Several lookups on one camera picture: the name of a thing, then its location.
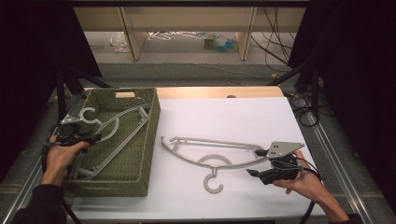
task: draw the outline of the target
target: sleeve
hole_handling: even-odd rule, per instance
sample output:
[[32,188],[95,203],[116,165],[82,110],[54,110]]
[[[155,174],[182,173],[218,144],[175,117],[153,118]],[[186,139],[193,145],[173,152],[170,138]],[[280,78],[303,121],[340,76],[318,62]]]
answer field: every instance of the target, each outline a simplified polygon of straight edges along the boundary
[[67,216],[62,209],[64,190],[55,185],[39,185],[33,189],[32,200],[26,208],[17,211],[11,224],[66,223]]
[[329,222],[330,224],[363,224],[359,214],[348,214],[349,220],[344,222]]

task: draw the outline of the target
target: person's left hand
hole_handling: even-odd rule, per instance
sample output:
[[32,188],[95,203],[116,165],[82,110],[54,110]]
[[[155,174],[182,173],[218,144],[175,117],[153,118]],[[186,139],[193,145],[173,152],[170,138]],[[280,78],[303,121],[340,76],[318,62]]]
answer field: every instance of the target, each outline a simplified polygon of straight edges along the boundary
[[[55,142],[56,136],[52,136],[49,141]],[[83,148],[89,145],[87,142],[79,142],[71,147],[51,146],[47,157],[47,170],[41,183],[61,186],[67,175],[67,166]]]

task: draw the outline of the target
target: person's hand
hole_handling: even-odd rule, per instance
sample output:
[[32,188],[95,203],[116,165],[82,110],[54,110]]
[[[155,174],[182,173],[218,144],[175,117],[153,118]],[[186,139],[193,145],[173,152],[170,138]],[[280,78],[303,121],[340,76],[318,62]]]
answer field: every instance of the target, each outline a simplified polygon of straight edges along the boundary
[[[51,142],[55,142],[55,140],[55,136],[50,139]],[[67,176],[67,166],[73,162],[73,159],[83,148],[89,145],[87,142],[79,142],[71,147],[51,146],[47,157],[47,170],[41,183],[61,186]]]
[[[297,158],[304,158],[300,150],[294,152]],[[301,161],[304,168],[310,169],[305,161]],[[293,190],[297,193],[312,200],[314,203],[319,204],[323,211],[326,213],[330,222],[341,222],[349,220],[345,211],[341,208],[340,204],[324,187],[317,176],[308,171],[299,172],[297,177],[293,180],[277,180],[274,181],[277,187],[285,188],[286,193],[290,194]]]

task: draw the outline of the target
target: white tabletop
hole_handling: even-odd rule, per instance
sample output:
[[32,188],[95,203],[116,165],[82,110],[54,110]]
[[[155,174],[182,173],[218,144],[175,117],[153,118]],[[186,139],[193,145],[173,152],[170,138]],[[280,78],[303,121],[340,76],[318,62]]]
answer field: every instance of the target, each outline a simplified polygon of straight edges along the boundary
[[[287,98],[161,99],[161,116],[154,146],[147,197],[76,198],[73,211],[82,220],[122,221],[201,221],[253,220],[301,217],[310,201],[293,192],[264,185],[246,169],[270,169],[269,161],[230,170],[219,170],[209,181],[218,194],[207,192],[205,167],[185,162],[161,143],[175,136],[196,137],[260,145],[268,149],[273,141],[304,143],[303,135]],[[211,153],[210,147],[182,150],[191,159]],[[246,150],[218,149],[216,153],[233,163],[250,161]],[[305,158],[312,162],[307,147]],[[315,206],[312,216],[323,216]]]

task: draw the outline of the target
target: green basket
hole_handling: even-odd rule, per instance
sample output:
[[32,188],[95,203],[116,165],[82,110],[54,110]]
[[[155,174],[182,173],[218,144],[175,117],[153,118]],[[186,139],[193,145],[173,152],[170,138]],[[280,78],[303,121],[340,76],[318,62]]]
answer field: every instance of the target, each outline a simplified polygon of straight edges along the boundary
[[[134,96],[116,97],[120,92]],[[161,111],[156,89],[94,89],[88,95],[83,107],[95,109],[94,113],[86,111],[85,119],[99,119],[106,122],[120,112],[145,104],[150,104],[150,109],[146,109],[148,113],[146,124],[94,179],[64,181],[67,196],[144,197],[148,195],[151,160]],[[99,165],[134,131],[141,119],[138,111],[121,116],[119,128],[113,136],[88,148],[81,168],[92,170],[92,167]],[[103,129],[102,137],[111,133],[114,123],[113,121]],[[98,127],[97,124],[84,123],[82,131],[95,133]]]

